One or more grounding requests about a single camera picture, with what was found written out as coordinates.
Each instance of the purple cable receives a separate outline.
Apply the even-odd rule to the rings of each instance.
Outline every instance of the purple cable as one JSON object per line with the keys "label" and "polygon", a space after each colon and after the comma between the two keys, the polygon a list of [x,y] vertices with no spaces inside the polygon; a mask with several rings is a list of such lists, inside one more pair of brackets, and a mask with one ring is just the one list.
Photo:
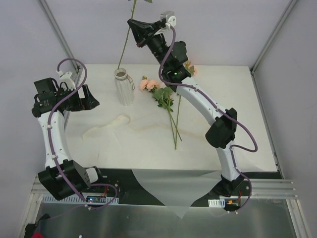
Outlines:
{"label": "purple cable", "polygon": [[[52,116],[53,116],[53,113],[57,110],[57,108],[63,103],[65,102],[67,99],[69,99],[71,96],[73,96],[84,84],[85,84],[85,81],[87,79],[87,68],[86,66],[81,62],[79,61],[78,59],[73,59],[73,58],[66,58],[66,59],[63,59],[61,62],[59,62],[59,64],[57,65],[57,70],[59,71],[59,68],[60,68],[60,65],[62,63],[64,63],[65,61],[68,61],[68,60],[73,60],[73,61],[76,61],[78,63],[80,63],[82,65],[82,67],[84,68],[84,71],[85,71],[85,77],[82,81],[82,83],[73,91],[71,92],[69,95],[67,95],[66,97],[64,97],[62,100],[60,100],[54,107],[53,109],[51,110],[51,113],[49,115],[49,119],[48,119],[48,125],[51,124],[51,121],[52,121]],[[78,195],[78,197],[83,200],[83,201],[86,201],[86,199],[84,198],[84,196],[75,188],[75,186],[69,181],[69,179],[66,177],[66,175],[63,173],[63,170],[61,169],[58,161],[57,161],[57,157],[56,157],[56,153],[55,153],[55,150],[54,150],[54,146],[53,146],[53,140],[52,140],[52,133],[51,133],[51,127],[48,128],[48,136],[49,136],[49,144],[50,144],[50,148],[51,148],[51,152],[52,152],[52,156],[55,156],[54,157],[54,162],[56,164],[56,167],[58,169],[58,172],[59,174],[62,176],[62,178],[65,180],[65,182],[68,184],[68,186]]]}
{"label": "purple cable", "polygon": [[163,67],[164,67],[164,64],[165,62],[167,61],[167,58],[168,56],[170,55],[171,51],[173,50],[173,47],[174,47],[174,44],[175,44],[175,40],[176,40],[176,31],[175,31],[175,28],[171,26],[171,29],[173,31],[173,38],[172,38],[172,42],[170,44],[170,47],[168,49],[168,51],[166,52],[166,55],[165,57],[163,58],[160,66],[159,66],[159,70],[158,70],[158,76],[160,78],[160,80],[166,84],[166,85],[171,85],[171,86],[182,86],[182,87],[187,87],[187,88],[191,88],[191,89],[194,89],[195,91],[199,92],[201,95],[203,95],[203,97],[205,97],[207,99],[208,102],[210,102],[210,104],[216,109],[218,110],[221,114],[223,114],[226,118],[228,118],[229,120],[231,120],[232,122],[238,124],[240,127],[242,127],[246,133],[249,135],[249,137],[251,138],[253,144],[254,144],[254,149],[249,149],[249,148],[246,148],[244,146],[241,146],[241,145],[231,145],[230,146],[230,150],[231,150],[231,156],[232,156],[232,162],[233,162],[233,165],[234,165],[234,169],[238,172],[238,174],[240,174],[243,178],[245,178],[249,184],[250,184],[250,194],[246,200],[246,202],[239,208],[241,209],[242,207],[244,207],[250,200],[251,198],[251,195],[252,195],[252,184],[251,184],[251,181],[250,179],[245,176],[238,168],[237,168],[237,163],[236,163],[236,159],[234,157],[234,154],[233,154],[233,147],[237,147],[237,148],[240,148],[240,149],[243,149],[243,150],[246,150],[246,151],[249,151],[249,152],[257,152],[258,151],[258,144],[255,140],[255,138],[253,137],[253,135],[251,134],[251,132],[243,125],[241,124],[240,122],[238,122],[237,120],[235,120],[234,118],[230,117],[228,114],[226,114],[224,111],[222,111],[221,109],[219,109],[217,107],[217,105],[208,97],[207,94],[205,94],[202,90],[192,86],[192,85],[189,85],[189,84],[183,84],[183,83],[171,83],[171,82],[168,82],[166,80],[163,79],[162,77],[162,70],[163,70]]}
{"label": "purple cable", "polygon": [[[91,186],[105,186],[105,187],[108,186],[108,187],[112,187],[112,188],[114,189],[114,191],[115,191],[115,196],[114,196],[109,202],[107,202],[105,205],[102,205],[101,207],[92,207],[92,206],[89,206],[89,207],[91,207],[91,210],[99,210],[99,209],[102,209],[102,208],[104,208],[104,207],[108,207],[109,204],[111,204],[111,203],[117,198],[117,196],[118,196],[118,191],[117,191],[116,187],[113,186],[113,185],[111,185],[111,184],[96,183],[96,184],[92,184]],[[76,207],[72,207],[72,208],[69,209],[68,211],[66,211],[66,212],[64,212],[64,213],[61,213],[61,214],[58,214],[58,215],[56,215],[56,216],[54,216],[54,217],[51,217],[51,218],[48,218],[48,219],[55,219],[55,218],[58,218],[58,217],[62,217],[62,216],[67,215],[67,214],[71,213],[73,210],[76,210],[77,208],[80,208],[80,207],[84,207],[84,206],[83,206],[83,205],[78,205],[78,206],[76,206]]]}

